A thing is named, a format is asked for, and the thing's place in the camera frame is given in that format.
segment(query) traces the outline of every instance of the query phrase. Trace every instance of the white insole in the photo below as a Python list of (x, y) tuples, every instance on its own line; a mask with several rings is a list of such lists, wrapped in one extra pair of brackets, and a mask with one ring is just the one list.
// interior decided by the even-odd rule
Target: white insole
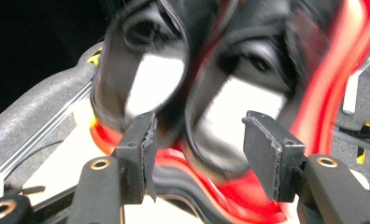
[(167, 100), (180, 82), (185, 56), (181, 41), (143, 56), (125, 108), (128, 119), (154, 110)]
[(286, 101), (286, 96), (281, 92), (230, 76), (193, 130), (194, 141), (199, 148), (225, 147), (245, 158), (245, 126), (241, 119), (249, 110), (275, 119)]

